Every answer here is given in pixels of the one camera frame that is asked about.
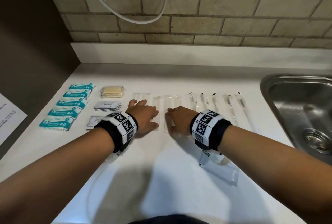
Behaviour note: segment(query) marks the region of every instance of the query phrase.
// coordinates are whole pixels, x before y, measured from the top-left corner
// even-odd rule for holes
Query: brick wall
[[[146,20],[163,0],[105,0]],[[332,0],[168,0],[138,25],[98,0],[54,0],[74,41],[332,48]]]

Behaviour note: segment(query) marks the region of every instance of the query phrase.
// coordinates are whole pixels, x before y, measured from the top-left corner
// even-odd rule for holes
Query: sink basin
[[[332,165],[332,79],[267,76],[261,92],[294,147]]]

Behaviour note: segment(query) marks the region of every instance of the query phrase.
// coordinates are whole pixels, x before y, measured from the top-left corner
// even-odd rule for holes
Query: toothpaste packet
[[[94,87],[95,86],[92,83],[73,83],[70,85],[69,89],[89,89],[92,91]]]
[[[72,119],[76,119],[78,117],[78,114],[82,110],[80,108],[77,108],[75,106],[55,106],[47,115],[48,116],[64,116],[64,117],[70,117]]]
[[[60,101],[56,103],[56,106],[74,106],[79,109],[84,109],[87,103],[87,100],[80,97],[63,97]]]
[[[91,93],[90,89],[69,89],[63,97],[70,97],[70,98],[75,98],[75,97],[81,97],[81,98],[88,98]]]
[[[70,117],[48,116],[41,122],[39,126],[44,129],[67,131],[73,121],[74,119]]]

